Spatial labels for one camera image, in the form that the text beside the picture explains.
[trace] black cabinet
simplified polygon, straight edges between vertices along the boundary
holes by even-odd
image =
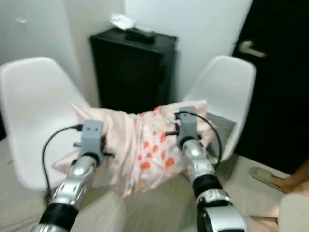
[[[140,113],[172,101],[176,40],[155,34],[144,43],[116,28],[91,36],[101,107]]]

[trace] black door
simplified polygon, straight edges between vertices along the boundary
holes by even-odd
[[[308,47],[306,0],[253,0],[233,53],[257,67],[236,152],[286,173],[309,158]]]

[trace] black cable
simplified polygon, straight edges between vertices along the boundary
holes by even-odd
[[[219,167],[219,164],[221,162],[221,158],[222,158],[222,144],[221,144],[221,139],[220,139],[219,133],[216,130],[216,128],[206,118],[204,118],[201,115],[198,115],[196,113],[193,113],[193,112],[190,112],[190,111],[179,111],[179,112],[177,112],[177,114],[194,115],[194,116],[202,119],[204,122],[206,122],[208,125],[210,125],[210,127],[213,129],[214,133],[216,134],[216,137],[217,137],[217,140],[218,140],[218,146],[219,146],[218,161],[217,161],[216,165],[214,166],[215,170],[217,170],[217,168]]]
[[[82,130],[82,127],[83,125],[82,124],[77,124],[77,125],[74,125],[74,126],[69,126],[69,127],[64,127],[62,129],[59,129],[57,130],[55,133],[53,133],[48,139],[47,141],[45,142],[45,145],[44,145],[44,148],[43,148],[43,151],[42,151],[42,166],[43,166],[43,171],[44,171],[44,175],[45,175],[45,180],[46,180],[46,196],[45,196],[45,200],[46,200],[46,203],[48,204],[48,202],[50,201],[51,197],[52,197],[52,192],[51,192],[51,189],[50,189],[50,183],[49,183],[49,177],[48,177],[48,174],[47,174],[47,169],[46,169],[46,163],[45,163],[45,153],[46,153],[46,149],[47,149],[47,146],[49,144],[49,142],[60,132],[62,131],[65,131],[65,130],[68,130],[68,129],[76,129],[78,131],[81,131]]]

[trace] white chair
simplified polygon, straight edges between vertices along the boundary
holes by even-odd
[[[32,190],[46,189],[41,163],[43,145],[56,130],[77,123],[70,103],[88,103],[60,66],[44,57],[0,67],[0,102],[19,181]],[[79,140],[80,133],[68,130],[48,146],[46,163],[52,188],[65,176],[51,165],[71,152],[73,142]]]
[[[228,159],[242,133],[255,82],[255,67],[238,58],[217,56],[204,68],[184,100],[206,99],[208,111],[235,122],[222,161]]]

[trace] white wall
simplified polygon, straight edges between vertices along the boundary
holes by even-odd
[[[252,0],[124,0],[125,13],[155,31],[176,35],[176,95],[181,100],[205,64],[231,54]]]
[[[88,37],[109,27],[112,11],[122,12],[123,0],[0,0],[0,65],[50,57],[98,106]]]

